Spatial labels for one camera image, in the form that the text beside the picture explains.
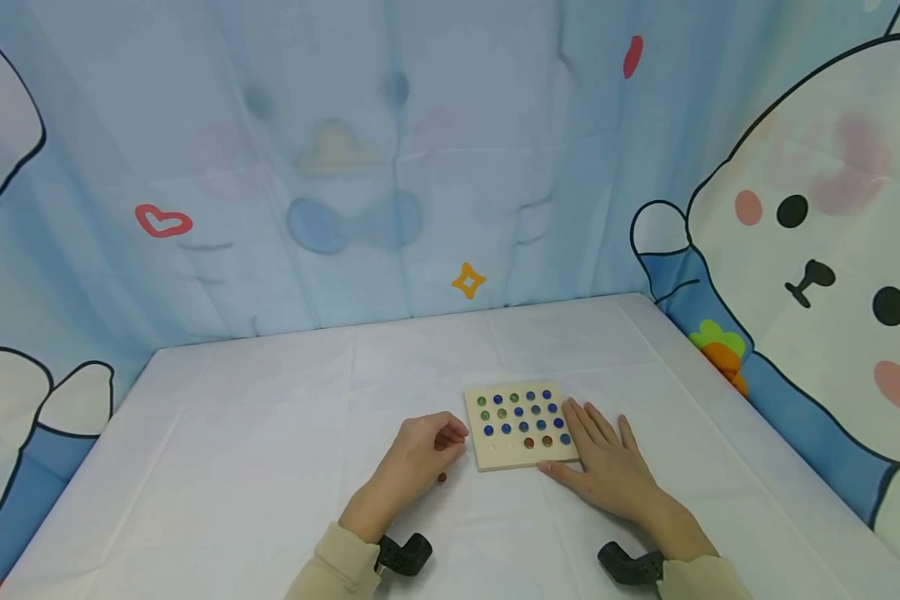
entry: black eye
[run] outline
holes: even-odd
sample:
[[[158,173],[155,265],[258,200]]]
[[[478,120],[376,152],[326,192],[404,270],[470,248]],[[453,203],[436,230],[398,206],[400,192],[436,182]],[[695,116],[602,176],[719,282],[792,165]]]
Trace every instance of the black eye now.
[[[900,290],[896,287],[880,288],[873,296],[873,316],[889,328],[898,326],[900,324]]]
[[[807,198],[799,194],[788,196],[777,207],[777,222],[785,228],[795,228],[799,223],[803,223],[804,219],[808,218],[809,209]]]

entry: red heart outline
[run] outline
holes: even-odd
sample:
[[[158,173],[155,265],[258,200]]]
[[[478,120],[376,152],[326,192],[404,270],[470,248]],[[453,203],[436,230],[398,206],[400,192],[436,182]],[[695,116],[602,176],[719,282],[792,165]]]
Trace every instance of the red heart outline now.
[[[182,212],[164,212],[153,204],[139,204],[133,213],[137,216],[137,223],[144,228],[144,232],[153,235],[154,238],[172,238],[174,235],[183,235],[193,228],[193,220],[189,216]],[[148,215],[153,216],[159,223],[171,219],[176,219],[180,223],[166,229],[158,229],[149,222]]]

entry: wooden board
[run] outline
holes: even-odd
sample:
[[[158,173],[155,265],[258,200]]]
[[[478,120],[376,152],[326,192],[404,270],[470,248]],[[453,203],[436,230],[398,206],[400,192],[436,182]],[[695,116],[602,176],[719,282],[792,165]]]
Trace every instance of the wooden board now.
[[[580,460],[563,417],[564,399],[556,381],[524,381],[465,391],[463,402],[480,472],[533,467],[541,460]]]

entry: finger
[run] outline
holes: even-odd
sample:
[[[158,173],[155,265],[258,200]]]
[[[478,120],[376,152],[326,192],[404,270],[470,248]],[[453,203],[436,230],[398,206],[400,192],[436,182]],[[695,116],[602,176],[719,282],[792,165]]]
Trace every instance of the finger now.
[[[465,453],[467,453],[467,444],[465,443],[452,443],[450,446],[440,450],[437,454],[439,456],[437,466],[440,472],[450,468]]]
[[[463,440],[454,440],[454,438],[444,436],[442,434],[437,434],[437,438],[433,441],[433,447],[437,450],[443,450],[444,448],[448,448],[452,446],[454,443],[462,443]]]
[[[587,434],[587,429],[583,427],[583,423],[580,421],[580,415],[577,413],[577,409],[574,408],[576,404],[576,400],[572,398],[566,399],[566,402],[563,403],[563,416],[566,418],[567,429],[570,430],[570,437],[577,444],[577,450],[580,453],[580,457],[582,460],[587,460],[590,453],[596,448],[596,444],[593,440],[591,440],[589,434]]]
[[[587,491],[587,475],[564,465],[563,462],[540,461],[537,463],[540,473],[544,473],[558,484],[569,488],[580,495]]]
[[[437,431],[448,428],[451,431],[456,432],[458,436],[466,437],[470,434],[467,430],[467,425],[464,425],[461,419],[456,418],[452,412],[437,412],[435,415],[428,415],[424,418],[426,418],[427,423]]]
[[[450,440],[451,442],[462,442],[466,438],[466,437],[462,436],[460,433],[458,433],[456,430],[451,429],[449,426],[447,426],[443,429],[440,429],[437,432],[437,437],[447,438],[447,440]]]
[[[620,437],[624,447],[627,450],[633,450],[635,453],[640,454],[640,447],[636,444],[636,436],[633,435],[633,428],[629,426],[627,417],[621,415],[617,418],[617,424],[620,426]]]
[[[583,429],[587,431],[587,435],[590,436],[591,440],[600,447],[608,447],[610,442],[607,441],[607,438],[603,436],[600,432],[600,428],[597,427],[597,424],[593,421],[593,418],[590,418],[587,415],[587,411],[583,410],[583,406],[577,403],[577,400],[572,400],[572,406],[574,410],[577,411],[577,418],[580,418],[580,423],[583,425]]]
[[[607,421],[607,418],[602,415],[602,413],[597,410],[597,407],[588,402],[583,405],[583,410],[587,411],[587,415],[593,419],[593,422],[597,424],[597,429],[600,429],[600,433],[603,435],[603,438],[613,444],[613,446],[620,446],[620,437],[617,437],[617,432],[613,430],[613,425]]]
[[[643,458],[643,453],[640,452],[640,447],[636,444],[636,436],[633,435],[633,428],[626,416],[621,415],[617,418],[617,425],[620,427],[620,437],[622,438],[622,443],[624,443],[624,447],[631,451],[631,453],[636,454],[637,459],[640,461],[640,466],[643,468],[644,472],[647,475],[650,475],[650,478],[653,481],[657,481],[656,478],[653,477],[653,472],[651,472],[650,467],[647,465],[647,460]]]

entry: red heart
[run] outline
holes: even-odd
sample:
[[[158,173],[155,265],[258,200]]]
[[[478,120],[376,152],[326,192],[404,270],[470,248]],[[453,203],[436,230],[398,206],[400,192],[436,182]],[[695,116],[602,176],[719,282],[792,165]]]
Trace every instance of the red heart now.
[[[643,55],[643,37],[633,36],[631,38],[631,47],[627,50],[627,56],[624,58],[624,78],[630,78],[636,65],[640,63],[640,57]]]
[[[153,204],[140,204],[133,212],[137,215],[137,223],[144,228],[144,232],[153,235],[154,238],[172,238],[174,235],[183,235],[193,228],[193,220],[189,216],[182,212],[163,212]],[[149,221],[149,216],[153,216],[158,223],[164,221],[179,221],[179,223],[172,227],[158,229]]]

